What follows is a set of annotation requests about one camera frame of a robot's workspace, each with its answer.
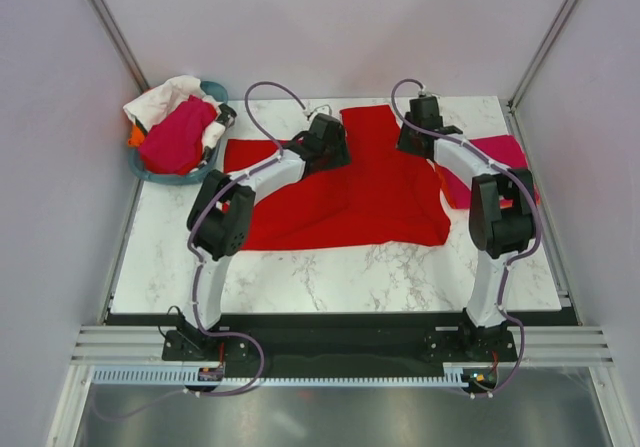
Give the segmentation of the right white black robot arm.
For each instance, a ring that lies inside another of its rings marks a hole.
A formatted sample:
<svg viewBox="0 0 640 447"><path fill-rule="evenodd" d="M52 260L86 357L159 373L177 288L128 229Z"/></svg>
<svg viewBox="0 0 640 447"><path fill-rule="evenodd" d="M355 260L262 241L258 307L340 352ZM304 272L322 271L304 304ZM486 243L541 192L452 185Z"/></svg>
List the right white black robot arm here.
<svg viewBox="0 0 640 447"><path fill-rule="evenodd" d="M437 98L426 94L409 101L397 149L445 168L470 190L468 225L478 264L465 308L472 327L458 335L457 344L465 358L481 360L494 348L488 329L506 321L511 265L541 243L533 175L496 161L460 129L446 126Z"/></svg>

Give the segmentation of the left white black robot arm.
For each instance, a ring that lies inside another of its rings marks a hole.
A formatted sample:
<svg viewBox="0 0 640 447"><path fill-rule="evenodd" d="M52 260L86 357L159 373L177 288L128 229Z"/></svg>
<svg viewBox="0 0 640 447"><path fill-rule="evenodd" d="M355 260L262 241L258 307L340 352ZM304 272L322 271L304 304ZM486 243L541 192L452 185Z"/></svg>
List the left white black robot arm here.
<svg viewBox="0 0 640 447"><path fill-rule="evenodd" d="M187 248L196 264L184 308L194 328L184 346L196 359L208 360L218 352L220 338L210 328L221 319L229 265L249 238L254 207L289 185L350 163L345 127L320 113L311 117L308 129L278 145L266 159L228 174L213 170L205 177L187 219Z"/></svg>

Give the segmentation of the red t shirt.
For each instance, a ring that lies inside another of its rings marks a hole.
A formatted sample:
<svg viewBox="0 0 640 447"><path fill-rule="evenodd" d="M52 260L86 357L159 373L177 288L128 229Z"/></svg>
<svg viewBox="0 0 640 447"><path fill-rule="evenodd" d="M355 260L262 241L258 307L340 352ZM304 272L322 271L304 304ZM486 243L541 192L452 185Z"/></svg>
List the red t shirt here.
<svg viewBox="0 0 640 447"><path fill-rule="evenodd" d="M426 160L397 150L399 126L390 106L347 108L340 115L350 164L260 201L245 249L445 244L451 221L441 205L441 180Z"/></svg>

